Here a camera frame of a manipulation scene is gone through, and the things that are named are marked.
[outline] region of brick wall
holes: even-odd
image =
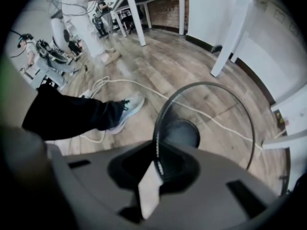
[[[179,28],[179,0],[156,0],[148,3],[148,9],[152,25],[162,25]],[[144,13],[142,24],[147,24],[143,6],[141,10]],[[189,0],[185,0],[185,26],[188,29],[189,22]]]

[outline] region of white shirt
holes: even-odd
[[[87,13],[88,0],[61,0],[61,2],[65,22],[67,22],[72,15]]]
[[[40,58],[40,55],[36,49],[36,41],[35,40],[27,40],[27,44],[25,46],[25,50],[27,51],[27,55],[29,55],[30,52],[34,53],[34,64],[38,61]]]

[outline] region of table leg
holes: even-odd
[[[117,12],[116,12],[116,11],[113,11],[113,14],[114,14],[114,16],[115,16],[115,18],[116,18],[116,20],[117,20],[118,26],[119,26],[119,28],[120,28],[121,33],[123,34],[123,37],[126,37],[126,36],[127,36],[127,35],[126,35],[126,32],[125,32],[125,30],[124,30],[124,27],[123,27],[123,25],[122,25],[122,23],[121,23],[121,21],[120,21],[120,18],[119,18],[119,16],[118,16]]]
[[[179,0],[179,35],[184,34],[185,0]]]
[[[146,45],[145,37],[144,37],[139,13],[138,13],[138,10],[136,8],[135,0],[128,0],[128,4],[129,4],[129,7],[130,7],[132,17],[133,17],[133,21],[134,21],[136,31],[138,33],[140,44],[141,44],[141,46],[145,46]]]
[[[152,27],[152,22],[150,20],[150,15],[149,15],[149,10],[148,10],[147,3],[144,3],[144,8],[145,8],[145,13],[146,13],[148,28],[150,29]]]

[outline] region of shoelace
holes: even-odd
[[[124,110],[127,111],[128,107],[126,107],[126,104],[128,104],[130,101],[123,100],[121,102],[124,104]]]

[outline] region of wooden floor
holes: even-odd
[[[216,56],[213,54],[171,32],[152,29],[144,33],[147,43],[144,47],[140,46],[136,34],[131,34],[127,38],[120,35],[113,38],[112,44],[122,53],[122,57],[108,65],[104,72],[101,67],[95,67],[85,53],[78,62],[82,70],[72,77],[67,77],[69,84],[62,93],[79,96],[90,89],[95,81],[106,75],[112,80],[137,81],[167,97],[187,84],[210,81],[226,86],[243,100],[252,115],[258,144],[261,145],[265,138],[273,138],[280,132],[262,92],[238,66],[229,61],[221,74],[214,78],[210,75],[216,61]],[[127,82],[108,83],[95,98],[103,102],[122,100],[135,91],[141,91],[146,96],[145,105],[127,121],[125,128],[118,135],[106,133],[101,144],[94,144],[82,137],[55,141],[55,144],[60,147],[64,155],[69,155],[107,150],[152,139],[154,124],[166,102],[165,99]],[[223,126],[251,138],[251,126],[246,113],[226,91],[216,87],[198,87],[183,94],[178,101],[209,114]],[[178,105],[174,105],[174,110],[180,117],[189,119],[198,127],[201,133],[199,149],[220,154],[243,168],[246,167],[251,152],[251,142],[218,127],[216,123],[201,114]],[[86,133],[86,136],[96,140],[99,140],[101,135],[102,133],[97,130]],[[256,148],[249,171],[279,195],[283,184],[279,177],[286,175],[285,151],[280,149],[261,151]]]

